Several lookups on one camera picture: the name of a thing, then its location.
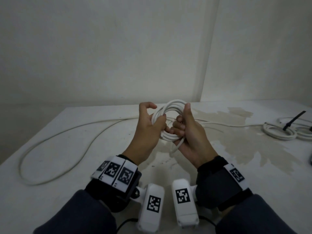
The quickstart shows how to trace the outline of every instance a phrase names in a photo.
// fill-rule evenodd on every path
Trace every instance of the person's right hand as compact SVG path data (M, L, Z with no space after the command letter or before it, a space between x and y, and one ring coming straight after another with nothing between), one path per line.
M194 120L190 103L185 104L183 117L179 115L172 126L171 134L186 137L179 150L196 168L218 156L206 136L205 129Z

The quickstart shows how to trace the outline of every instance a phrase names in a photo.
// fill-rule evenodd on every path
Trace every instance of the white table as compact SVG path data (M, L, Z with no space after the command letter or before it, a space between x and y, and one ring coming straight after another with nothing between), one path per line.
M192 103L195 118L232 124L263 123L278 117L302 116L312 119L312 109L287 100L201 102ZM130 143L137 120L120 122L102 133L86 156L73 170L51 183L27 186L20 182L17 165L23 151L37 141L61 130L101 119L138 115L137 105L66 108L45 128L23 145L0 166L0 233L31 233L50 219L78 190L84 189L91 173L107 157L122 153ZM61 134L33 150L22 166L26 177L44 180L63 171L81 155L88 142L111 122L83 126ZM312 166L308 159L312 143L298 139L277 141L263 134L260 128L206 129L208 138L219 155L236 165L248 178L250 188L260 194L277 214L298 233L312 232ZM195 183L197 171L176 152L169 156L171 143L159 141L149 159L139 166L140 186L155 183L165 188L165 200L160 233L214 233L205 221L195 230L180 230L176 224L170 185L173 180L186 178ZM117 225L137 217L140 205L131 202L114 214ZM199 209L211 218L211 212ZM133 223L120 233L137 233Z

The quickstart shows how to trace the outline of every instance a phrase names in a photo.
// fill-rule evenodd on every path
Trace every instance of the white wall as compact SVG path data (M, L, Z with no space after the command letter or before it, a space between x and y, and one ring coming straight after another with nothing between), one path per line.
M0 103L198 101L215 3L0 0Z
M312 105L312 0L220 0L201 101Z

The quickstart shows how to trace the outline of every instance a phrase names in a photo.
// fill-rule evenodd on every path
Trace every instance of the black wire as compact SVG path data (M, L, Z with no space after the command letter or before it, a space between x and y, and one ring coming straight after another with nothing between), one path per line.
M214 227L216 227L216 224L213 221L211 221L210 219L208 219L204 216L201 216L201 215L199 215L198 218L202 219L202 220L206 220L207 222L210 222Z
M119 232L119 229L120 229L124 224L126 224L127 222L137 222L137 221L138 221L137 218L129 218L129 219L123 221L123 223L120 224L120 226L117 228L116 233Z
M290 122L287 122L286 125L285 125L284 128L283 128L283 131L285 131L288 127L290 127L291 124L292 124L295 120L297 120L300 116L302 116L302 114L304 114L304 113L306 113L306 111L300 112L297 116L294 117L294 119L291 119Z

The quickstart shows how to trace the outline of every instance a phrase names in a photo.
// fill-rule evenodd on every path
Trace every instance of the coiled white cable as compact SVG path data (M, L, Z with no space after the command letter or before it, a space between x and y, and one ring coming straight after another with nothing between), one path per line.
M162 106L160 108L158 108L153 116L152 116L152 124L154 124L154 122L157 120L157 118L161 115L163 115L164 113L168 112L168 111L176 111L179 115L183 116L183 110L184 110L184 105L185 105L186 102L184 102L183 100L172 100L170 102L168 102L165 106ZM86 155L87 151L89 150L90 146L92 145L92 143L95 141L95 139L100 135L102 134L105 130L107 130L109 127L119 123L119 122L122 122L122 121L125 121L125 120L130 120L130 119L137 119L138 117L132 117L132 118L119 118L119 119L109 119L109 120L100 120L100 121L96 121L96 122L90 122L90 123L86 123L86 124L83 124L83 125L79 125L79 126L75 126L75 127L72 127L70 129L67 129L67 130L64 130L64 131L61 131L53 136L50 136L44 140L41 140L39 142L37 142L36 144L32 145L31 147L29 147L24 153L22 153L20 159L19 159L19 163L18 163L18 174L21 178L21 181L27 185L41 185L41 184L46 184L46 183L49 183L51 181L54 181L56 180L57 178L59 177L62 177L64 174L68 173L70 170L72 170L74 167L77 166L77 164L79 164L79 162L84 158L84 156ZM247 124L247 125L230 125L230 124L224 124L224 123L219 123L219 122L211 122L211 121L205 121L205 120L202 120L202 119L195 119L197 121L201 121L200 124L204 125L204 124L215 124L215 125L222 125L222 126L227 126L227 127L249 127L249 126L262 126L262 129L263 129L263 132L265 132L266 134L268 134L269 136L271 137L274 137L274 138L277 138L277 139L280 139L280 140L292 140L292 139L295 139L296 137L297 138L300 138L300 139L304 139L304 140L311 140L312 141L312 133L308 132L308 133L304 133L304 132L300 132L300 131L296 131L296 129L304 129L304 130L309 130L310 126L308 125L305 125L305 124L299 124L299 123L293 123L295 125L298 125L297 127L295 128L292 128L292 127L288 127L286 129L286 131L282 131L281 129L283 129L283 127L285 126L284 123L281 122L281 120L283 119L288 119L289 117L284 117L284 118L278 118L278 123L279 124L272 124L272 123L268 123L268 122L265 122L264 124ZM170 118L170 117L167 117L168 120L170 121L174 121L175 119L174 118ZM312 124L311 121L308 121L308 120L304 120L304 119L300 119L302 121L305 121L305 122L309 122ZM91 140L91 142L89 143L89 145L87 146L87 149L84 151L84 153L82 154L82 156L68 169L66 169L64 172L61 172L60 174L56 175L55 177L51 178L51 179L48 179L48 180L44 180L44 181L30 181L28 180L27 178L25 178L21 172L21 166L23 164L23 161L25 159L25 157L34 149L36 148L37 146L39 146L40 144L42 144L43 142L59 135L59 134L62 134L66 131L69 131L69 130L72 130L72 129L75 129L75 128L78 128L80 126L84 126L84 125L89 125L89 124L93 124L93 123L100 123L100 122L109 122L109 121L113 121L114 123L107 126L106 128L104 128L99 134L97 134L94 139ZM281 134L280 132L277 133L276 132L276 129L279 129L280 131L282 131L282 133L284 134ZM177 135L175 134L170 134L166 131L163 131L160 135L160 138L165 140L165 141L169 141L169 142L173 142L173 141L176 141L178 139L180 139L180 137L178 137ZM180 143L171 151L171 153L175 152L179 147L180 145L183 143L183 141L185 140L185 137L182 137Z

